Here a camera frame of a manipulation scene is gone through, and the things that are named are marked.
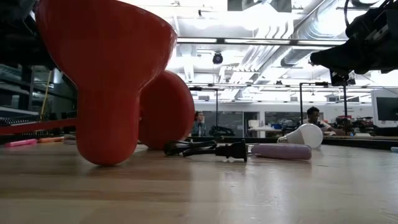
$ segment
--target orange object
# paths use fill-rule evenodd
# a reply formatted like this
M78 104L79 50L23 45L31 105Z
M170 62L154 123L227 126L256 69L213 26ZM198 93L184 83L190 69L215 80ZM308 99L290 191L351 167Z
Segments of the orange object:
M41 138L37 140L37 143L50 143L50 142L62 142L63 137L55 137L55 138Z
M28 144L36 144L37 140L36 139L28 139L28 140L22 140L22 141L15 141L15 142L9 142L6 143L6 147L16 147L16 146L25 146Z
M162 149L171 140L184 140L192 130L195 106L188 86L177 75L164 71L141 93L139 140Z
M116 0L40 0L36 21L55 63L78 88L77 147L114 165L135 150L139 94L177 41L163 19Z

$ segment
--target black cable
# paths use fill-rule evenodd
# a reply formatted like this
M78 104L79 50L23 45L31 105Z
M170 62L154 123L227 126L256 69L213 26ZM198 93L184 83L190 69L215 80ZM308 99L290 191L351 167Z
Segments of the black cable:
M221 138L216 138L212 141L205 142L193 142L191 141L169 141L163 147L164 154L167 156L174 156L184 151L190 150L190 152L197 152L207 149L215 149L217 147L217 141Z
M193 156L193 155L204 155L204 154L214 154L214 149L188 149L182 153L183 157Z
M366 77L365 75L363 75L363 74L359 74L359 75L362 75L365 79L369 80L370 82L373 82L373 83L377 84L375 81L371 80L370 78ZM394 91L392 91L392 90L390 90L390 89L388 89L388 88L386 88L384 86L381 86L381 88L383 88L383 89L385 89L387 91L390 91L391 93L393 93L395 95L398 95L398 93L396 93L396 92L394 92Z
M344 3L344 20L346 22L346 27L349 26L348 17L347 17L348 2L349 0L346 0L346 2Z

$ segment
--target computer screen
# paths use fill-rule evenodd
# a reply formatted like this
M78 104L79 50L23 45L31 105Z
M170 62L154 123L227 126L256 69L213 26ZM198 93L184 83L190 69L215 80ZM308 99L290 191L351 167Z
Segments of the computer screen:
M380 121L398 121L398 98L377 97L376 101Z

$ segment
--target purple cylinder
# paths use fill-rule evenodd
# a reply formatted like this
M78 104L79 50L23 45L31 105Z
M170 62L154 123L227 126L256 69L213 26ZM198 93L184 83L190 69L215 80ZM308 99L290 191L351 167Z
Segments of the purple cylinder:
M251 152L260 157L273 159L311 159L310 146L302 144L258 144Z

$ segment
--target black power cord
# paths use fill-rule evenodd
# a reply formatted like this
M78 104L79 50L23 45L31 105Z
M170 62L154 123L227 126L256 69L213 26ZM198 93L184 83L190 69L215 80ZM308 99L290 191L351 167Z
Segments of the black power cord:
M227 159L232 157L235 159L248 160L248 150L244 140L232 143L231 145L219 146L217 143L222 138L216 138L212 141L193 142L190 141L170 141L163 147L164 154L174 156L182 153L183 157L202 154L215 154L216 156L225 156Z
M364 77L365 79L367 79L367 80L369 80L369 81L371 81L371 82L377 84L375 81L371 80L370 78L366 77L365 75L363 75L363 74L360 74L360 75L362 75L362 77ZM393 94L395 94L395 95L398 95L398 93L396 93L396 92L394 92L394 91L392 91L392 90L390 90L390 89L388 89L388 88L386 88L386 87L384 87L384 86L381 86L381 88L383 88L384 90L387 90L387 91L389 91L389 92L391 92L391 93L393 93Z
M346 2L344 3L344 21L346 22L346 27L349 26L348 17L347 17L348 2L349 0L346 0Z
M192 139L189 139L189 141L169 141L163 146L163 150L166 156L175 156L189 149L215 149L217 147L217 141L220 139L221 138L216 138L212 141L205 142L193 142Z

